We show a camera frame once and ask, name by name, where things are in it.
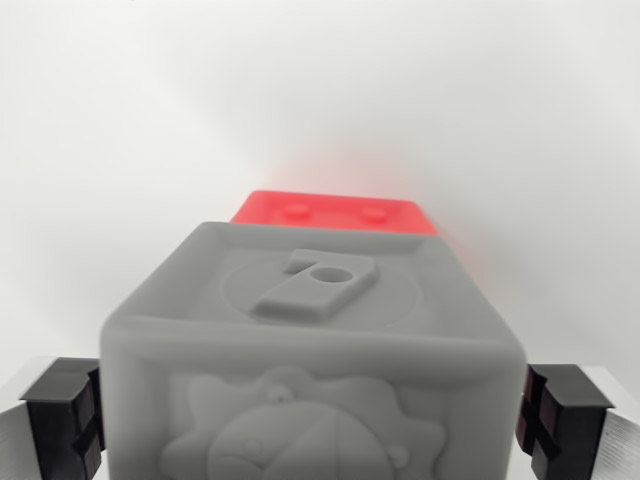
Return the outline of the gripper right finger with silver black pad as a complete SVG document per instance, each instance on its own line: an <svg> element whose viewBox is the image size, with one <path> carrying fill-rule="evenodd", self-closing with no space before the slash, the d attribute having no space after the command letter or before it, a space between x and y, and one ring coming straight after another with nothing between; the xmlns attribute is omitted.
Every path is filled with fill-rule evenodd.
<svg viewBox="0 0 640 480"><path fill-rule="evenodd" d="M530 364L515 437L538 479L639 479L639 401L603 367Z"/></svg>

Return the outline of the gripper left finger with silver black pad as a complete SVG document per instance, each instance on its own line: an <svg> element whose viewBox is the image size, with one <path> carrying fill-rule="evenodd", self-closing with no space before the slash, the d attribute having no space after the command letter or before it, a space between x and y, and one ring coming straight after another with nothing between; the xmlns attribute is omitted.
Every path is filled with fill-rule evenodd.
<svg viewBox="0 0 640 480"><path fill-rule="evenodd" d="M92 479L104 450L97 359L36 357L1 387L3 479Z"/></svg>

